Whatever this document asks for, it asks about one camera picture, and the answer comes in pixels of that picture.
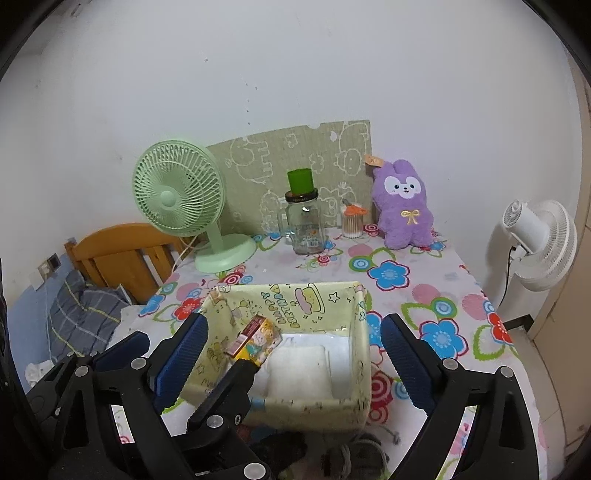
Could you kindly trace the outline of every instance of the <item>white wall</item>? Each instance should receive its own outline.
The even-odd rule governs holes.
[[[63,237],[37,136],[40,57],[19,56],[0,83],[0,257],[8,304]]]
[[[574,84],[520,0],[101,0],[66,12],[41,61],[40,161],[63,237],[141,218],[131,173],[155,141],[351,118],[371,121],[375,155],[414,162],[436,225],[493,298],[505,206],[576,209]],[[508,316],[541,305],[517,297]]]

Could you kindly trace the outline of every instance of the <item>wooden bed frame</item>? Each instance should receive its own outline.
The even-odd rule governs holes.
[[[64,244],[74,267],[99,287],[123,285],[140,303],[158,290],[144,260],[148,255],[165,282],[174,264],[171,250],[184,250],[181,238],[156,230],[148,223],[124,223],[92,233],[78,244]]]

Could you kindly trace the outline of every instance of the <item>floral tablecloth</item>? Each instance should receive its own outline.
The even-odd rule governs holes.
[[[391,251],[384,247],[375,225],[366,225],[364,230],[362,237],[346,239],[339,229],[328,229],[325,252],[313,257],[296,255],[279,235],[257,235],[254,256],[233,271],[220,274],[202,274],[187,261],[150,299],[129,331],[147,333],[151,352],[200,307],[210,289],[218,284],[359,281],[366,288],[372,367],[371,411],[366,429],[381,441],[389,457],[384,478],[400,463],[426,419],[410,401],[380,339],[382,318],[398,313],[415,335],[442,358],[456,358],[467,369],[495,372],[499,366],[508,365],[514,370],[534,426],[540,478],[546,479],[547,447],[525,369],[495,308],[460,257],[435,231],[428,248]],[[163,420],[171,434],[186,431],[186,421],[193,411],[194,407],[181,399],[165,411]],[[474,408],[466,409],[441,470],[442,480],[453,475],[474,413]],[[115,408],[115,418],[121,441],[132,441],[120,407]],[[260,435],[256,430],[246,434],[256,438]],[[286,478],[324,478],[313,457],[294,465]]]

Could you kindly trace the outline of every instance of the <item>green lid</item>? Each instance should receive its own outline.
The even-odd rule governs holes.
[[[298,170],[287,172],[287,180],[293,195],[304,195],[314,190],[314,180],[310,168],[298,168]]]

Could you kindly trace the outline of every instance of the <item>price tag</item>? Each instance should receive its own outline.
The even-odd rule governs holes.
[[[372,157],[371,155],[365,155],[365,163],[370,167],[383,167],[384,161],[378,157]]]

